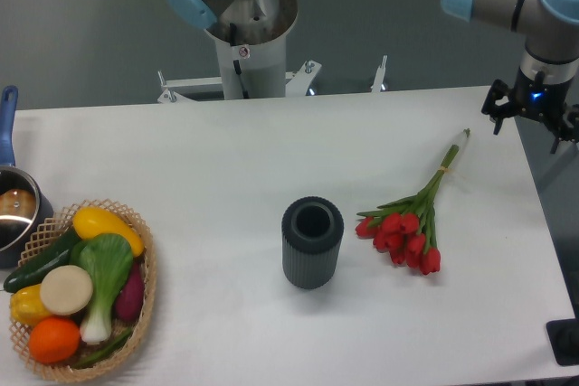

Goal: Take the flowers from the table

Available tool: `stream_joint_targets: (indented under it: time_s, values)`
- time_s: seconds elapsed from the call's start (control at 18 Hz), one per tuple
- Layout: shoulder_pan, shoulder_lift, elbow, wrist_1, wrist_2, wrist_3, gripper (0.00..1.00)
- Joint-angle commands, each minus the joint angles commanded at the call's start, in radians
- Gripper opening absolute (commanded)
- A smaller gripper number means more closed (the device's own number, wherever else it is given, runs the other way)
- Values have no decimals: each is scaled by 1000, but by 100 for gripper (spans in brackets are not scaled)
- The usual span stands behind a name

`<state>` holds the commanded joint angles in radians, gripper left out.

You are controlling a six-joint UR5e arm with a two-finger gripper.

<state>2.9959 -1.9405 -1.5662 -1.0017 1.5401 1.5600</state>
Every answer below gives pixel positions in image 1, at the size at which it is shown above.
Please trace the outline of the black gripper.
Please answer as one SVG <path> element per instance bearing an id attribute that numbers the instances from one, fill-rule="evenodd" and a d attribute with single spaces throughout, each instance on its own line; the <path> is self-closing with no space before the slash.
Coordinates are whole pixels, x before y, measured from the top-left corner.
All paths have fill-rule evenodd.
<path id="1" fill-rule="evenodd" d="M 550 153 L 555 154 L 562 142 L 578 145 L 578 105 L 565 105 L 571 81 L 547 83 L 543 71 L 527 76 L 517 73 L 513 90 L 502 80 L 494 80 L 483 102 L 481 113 L 494 123 L 498 135 L 503 121 L 516 114 L 544 124 L 554 137 Z"/>

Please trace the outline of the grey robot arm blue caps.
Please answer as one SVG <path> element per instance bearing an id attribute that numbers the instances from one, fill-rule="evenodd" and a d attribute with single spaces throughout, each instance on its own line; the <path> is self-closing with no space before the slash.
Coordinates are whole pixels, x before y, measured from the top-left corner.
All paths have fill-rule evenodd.
<path id="1" fill-rule="evenodd" d="M 303 95 L 318 66 L 286 72 L 286 39 L 297 0 L 166 0 L 187 24 L 214 41 L 227 99 Z M 513 85 L 496 80 L 482 106 L 496 126 L 522 117 L 546 127 L 556 142 L 578 139 L 578 109 L 566 96 L 578 73 L 578 0 L 441 0 L 442 10 L 522 34 L 525 50 Z"/>

